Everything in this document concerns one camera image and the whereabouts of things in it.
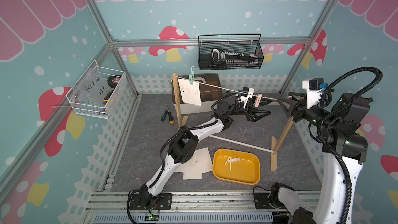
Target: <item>plastic hook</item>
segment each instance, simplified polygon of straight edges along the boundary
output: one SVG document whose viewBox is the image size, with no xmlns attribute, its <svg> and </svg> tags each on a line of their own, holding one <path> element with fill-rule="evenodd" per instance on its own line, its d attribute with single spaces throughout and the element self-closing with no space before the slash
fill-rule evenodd
<svg viewBox="0 0 398 224">
<path fill-rule="evenodd" d="M 188 77 L 189 77 L 189 83 L 191 83 L 191 85 L 193 85 L 193 78 L 195 78 L 195 74 L 194 74 L 194 72 L 193 72 L 194 69 L 195 69 L 195 67 L 192 66 L 192 67 L 191 67 L 191 74 L 188 75 Z"/>
</svg>

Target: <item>clothesline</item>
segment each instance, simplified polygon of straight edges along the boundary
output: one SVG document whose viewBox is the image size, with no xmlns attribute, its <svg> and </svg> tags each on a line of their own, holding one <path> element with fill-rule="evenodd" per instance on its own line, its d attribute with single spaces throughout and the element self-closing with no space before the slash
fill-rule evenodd
<svg viewBox="0 0 398 224">
<path fill-rule="evenodd" d="M 180 77 L 180 76 L 177 76 L 177 78 L 184 79 L 184 80 L 189 80 L 189 79 L 187 79 L 187 78 Z M 224 87 L 218 87 L 218 86 L 211 85 L 211 84 L 207 84 L 207 83 L 203 83 L 203 82 L 198 82 L 198 81 L 194 81 L 194 82 L 197 82 L 197 83 L 200 83 L 200 84 L 203 84 L 203 85 L 207 85 L 207 86 L 210 86 L 210 87 L 221 88 L 221 89 L 224 89 L 224 90 L 227 90 L 227 91 L 242 93 L 242 92 L 239 92 L 239 91 L 236 91 L 236 90 L 232 90 L 232 89 L 228 89 L 228 88 L 224 88 Z M 249 93 L 245 93 L 245 94 L 258 97 L 258 95 L 254 95 L 254 94 L 249 94 Z M 264 97 L 264 96 L 261 96 L 261 97 L 264 98 L 264 99 L 270 99 L 270 100 L 275 100 L 275 101 L 277 101 L 277 99 L 275 99 L 275 98 Z"/>
</svg>

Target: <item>white wire basket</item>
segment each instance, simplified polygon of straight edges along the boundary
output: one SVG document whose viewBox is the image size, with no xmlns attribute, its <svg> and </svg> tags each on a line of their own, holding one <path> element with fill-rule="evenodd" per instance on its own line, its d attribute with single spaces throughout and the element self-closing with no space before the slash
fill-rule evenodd
<svg viewBox="0 0 398 224">
<path fill-rule="evenodd" d="M 100 75 L 99 80 L 104 80 L 106 83 L 108 77 L 110 76 L 120 77 L 120 80 L 108 101 L 106 103 L 104 102 L 102 105 L 94 102 L 90 97 L 86 97 L 85 92 L 83 92 L 78 86 L 91 71 L 98 73 Z M 68 91 L 66 98 L 76 114 L 108 119 L 110 118 L 116 103 L 118 102 L 118 99 L 126 86 L 127 80 L 125 72 L 106 67 L 100 67 L 97 64 L 97 61 L 94 60 L 77 79 L 73 87 Z"/>
</svg>

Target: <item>red mushroom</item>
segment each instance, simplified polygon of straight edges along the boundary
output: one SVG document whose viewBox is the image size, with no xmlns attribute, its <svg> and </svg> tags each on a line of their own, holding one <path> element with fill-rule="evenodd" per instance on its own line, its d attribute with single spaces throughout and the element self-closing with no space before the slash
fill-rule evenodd
<svg viewBox="0 0 398 224">
<path fill-rule="evenodd" d="M 318 66 L 321 66 L 323 61 L 325 60 L 327 44 L 328 42 L 326 38 L 326 32 L 324 30 L 321 30 L 321 33 L 316 38 L 309 53 L 304 58 L 304 61 L 301 63 L 301 66 L 308 69 L 310 67 L 310 61 L 312 57 L 315 58 L 316 64 Z M 296 44 L 287 51 L 287 54 L 290 56 L 298 55 L 301 52 L 303 46 L 303 44 Z"/>
<path fill-rule="evenodd" d="M 146 54 L 146 52 L 142 47 L 120 47 L 118 50 L 123 60 L 127 61 L 128 57 L 130 63 L 140 62 L 140 59 L 138 59 L 137 54 L 140 55 Z"/>
<path fill-rule="evenodd" d="M 272 54 L 283 54 L 285 52 L 285 48 L 282 44 L 266 44 L 262 48 L 264 54 L 263 62 L 272 61 Z"/>
<path fill-rule="evenodd" d="M 37 122 L 37 125 L 41 125 L 50 116 L 55 109 L 52 106 L 57 106 L 69 89 L 70 87 L 55 87 L 40 96 L 39 111 L 41 120 Z M 77 116 L 71 109 L 44 145 L 47 156 L 55 156 L 61 151 L 66 130 L 72 134 L 74 139 L 77 139 L 83 131 L 85 122 L 84 117 Z"/>
<path fill-rule="evenodd" d="M 398 181 L 398 157 L 384 155 L 380 159 L 383 169 Z"/>
<path fill-rule="evenodd" d="M 37 184 L 35 181 L 47 166 L 47 162 L 34 162 L 29 166 L 17 187 L 1 206 L 3 224 L 19 224 L 25 215 L 27 202 L 40 206 L 49 191 L 49 184 Z"/>
<path fill-rule="evenodd" d="M 377 152 L 384 145 L 386 139 L 386 130 L 381 118 L 374 114 L 366 114 L 361 121 L 361 126 L 357 130 L 361 136 L 365 136 L 369 146 Z"/>
<path fill-rule="evenodd" d="M 180 29 L 173 26 L 167 26 L 162 30 L 157 39 L 189 39 L 189 37 Z M 150 47 L 149 53 L 153 56 L 158 56 L 166 52 L 167 62 L 179 62 L 181 61 L 181 56 L 178 52 L 178 48 L 191 50 L 193 49 L 193 46 Z"/>
</svg>

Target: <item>marble floor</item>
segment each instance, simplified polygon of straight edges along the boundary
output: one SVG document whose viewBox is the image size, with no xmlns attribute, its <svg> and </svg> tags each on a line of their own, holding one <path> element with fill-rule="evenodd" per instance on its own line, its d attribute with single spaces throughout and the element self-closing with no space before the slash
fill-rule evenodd
<svg viewBox="0 0 398 224">
<path fill-rule="evenodd" d="M 167 119 L 160 121 L 166 106 L 164 99 L 171 102 L 171 94 L 144 94 L 132 125 L 130 136 L 115 180 L 112 192 L 126 192 L 138 189 L 146 183 L 161 165 L 160 147 L 176 133 L 177 121 L 171 125 Z M 231 116 L 234 119 L 231 127 L 216 136 L 271 149 L 271 136 L 279 138 L 288 118 L 280 106 L 263 106 L 262 109 L 272 112 L 257 122 L 246 121 L 244 115 Z M 176 111 L 171 104 L 170 111 L 177 119 Z M 189 114 L 188 127 L 202 124 L 210 119 L 212 112 Z M 208 147 L 210 156 L 221 148 L 250 152 L 260 160 L 261 180 L 257 184 L 269 189 L 273 182 L 281 182 L 296 190 L 320 190 L 321 184 L 293 126 L 278 151 L 276 172 L 272 172 L 271 153 L 254 148 L 233 144 L 208 137 L 201 141 L 197 149 Z M 217 179 L 212 172 L 202 174 L 202 179 L 183 180 L 183 174 L 175 172 L 164 187 L 164 191 L 236 191 L 251 190 L 253 186 L 232 183 Z"/>
</svg>

